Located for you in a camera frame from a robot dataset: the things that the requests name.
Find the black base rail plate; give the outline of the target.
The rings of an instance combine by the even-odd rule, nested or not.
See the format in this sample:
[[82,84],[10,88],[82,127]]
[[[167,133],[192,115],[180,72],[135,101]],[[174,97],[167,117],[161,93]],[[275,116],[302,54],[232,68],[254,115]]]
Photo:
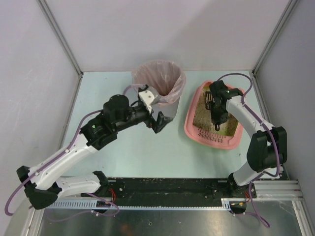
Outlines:
[[94,194],[112,199],[118,207],[220,207],[223,198],[249,197],[248,186],[225,178],[118,178],[110,177]]

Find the black slotted litter scoop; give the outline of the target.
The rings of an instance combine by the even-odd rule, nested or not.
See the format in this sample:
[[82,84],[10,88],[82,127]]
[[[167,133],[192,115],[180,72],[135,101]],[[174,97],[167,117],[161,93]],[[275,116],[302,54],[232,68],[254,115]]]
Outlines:
[[213,113],[212,110],[212,105],[214,104],[214,102],[212,101],[212,94],[210,91],[206,91],[205,92],[205,108],[206,110],[210,111],[211,113],[211,122],[215,127],[216,131],[220,131],[220,124],[218,122],[215,121],[215,115]]

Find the aluminium frame rail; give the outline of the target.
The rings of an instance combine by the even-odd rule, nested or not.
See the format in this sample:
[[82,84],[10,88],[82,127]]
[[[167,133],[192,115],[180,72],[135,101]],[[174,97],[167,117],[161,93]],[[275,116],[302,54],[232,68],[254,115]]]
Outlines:
[[40,208],[108,208],[99,200],[113,200],[121,209],[209,209],[256,201],[294,201],[303,197],[297,181],[261,180],[236,186],[227,179],[210,178],[109,178],[93,196],[84,190],[45,200]]

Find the beige cat litter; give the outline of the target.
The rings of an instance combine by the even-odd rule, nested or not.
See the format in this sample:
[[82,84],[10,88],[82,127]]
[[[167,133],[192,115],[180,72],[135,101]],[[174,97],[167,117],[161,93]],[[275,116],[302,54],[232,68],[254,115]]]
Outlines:
[[232,115],[229,114],[228,120],[226,123],[220,125],[220,130],[216,131],[215,126],[211,122],[211,111],[206,109],[206,92],[210,91],[208,87],[204,87],[202,93],[199,97],[197,107],[195,110],[193,125],[202,130],[225,135],[225,136],[234,136],[236,128],[238,126],[238,120]]

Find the pink plastic bin liner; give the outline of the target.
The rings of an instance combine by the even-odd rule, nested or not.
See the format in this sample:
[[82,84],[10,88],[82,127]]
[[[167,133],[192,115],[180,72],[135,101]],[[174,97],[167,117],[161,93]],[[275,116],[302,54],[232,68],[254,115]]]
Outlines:
[[131,75],[134,85],[149,85],[157,90],[161,106],[177,102],[187,81],[182,68],[169,60],[148,61],[135,68]]

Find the grey trash bucket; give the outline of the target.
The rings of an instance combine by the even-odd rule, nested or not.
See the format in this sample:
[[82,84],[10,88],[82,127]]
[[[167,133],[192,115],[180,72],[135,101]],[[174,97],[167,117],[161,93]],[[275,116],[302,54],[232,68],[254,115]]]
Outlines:
[[169,104],[169,103],[165,103],[165,104],[155,104],[152,106],[153,109],[153,118],[155,121],[158,120],[158,114],[159,112],[162,112],[165,118],[169,118],[168,120],[170,122],[173,121],[173,119],[175,118],[176,114],[177,114],[177,110],[178,110],[178,105],[180,102],[180,98],[178,98],[174,103]]

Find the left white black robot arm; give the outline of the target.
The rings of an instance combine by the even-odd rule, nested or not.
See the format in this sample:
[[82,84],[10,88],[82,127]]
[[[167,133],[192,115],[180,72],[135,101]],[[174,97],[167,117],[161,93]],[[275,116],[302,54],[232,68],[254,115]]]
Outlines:
[[62,177],[62,175],[85,157],[96,153],[117,139],[117,134],[139,123],[145,123],[159,133],[173,119],[159,112],[152,113],[153,96],[141,92],[138,100],[130,104],[124,95],[114,95],[96,111],[95,118],[79,125],[68,146],[34,167],[22,166],[17,175],[24,187],[30,204],[43,209],[57,199],[76,194],[104,195],[109,190],[109,181],[102,171],[94,171],[85,177]]

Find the pink green litter box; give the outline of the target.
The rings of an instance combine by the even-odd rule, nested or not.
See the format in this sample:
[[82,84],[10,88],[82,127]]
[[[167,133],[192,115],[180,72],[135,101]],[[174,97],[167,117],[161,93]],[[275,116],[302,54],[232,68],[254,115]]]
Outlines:
[[211,133],[193,125],[195,110],[202,90],[204,87],[209,88],[211,83],[212,81],[205,81],[196,89],[186,115],[184,131],[189,138],[200,144],[218,149],[234,149],[239,145],[243,134],[243,127],[239,122],[235,134],[232,137]]

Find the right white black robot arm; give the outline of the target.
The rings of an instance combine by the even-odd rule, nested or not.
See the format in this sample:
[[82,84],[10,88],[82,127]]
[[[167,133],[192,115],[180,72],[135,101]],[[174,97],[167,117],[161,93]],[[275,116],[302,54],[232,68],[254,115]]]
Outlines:
[[287,132],[258,116],[245,102],[238,88],[228,88],[223,81],[210,84],[206,106],[216,131],[233,115],[243,126],[251,141],[245,164],[227,179],[227,192],[241,194],[250,183],[263,175],[278,177],[280,167],[287,161]]

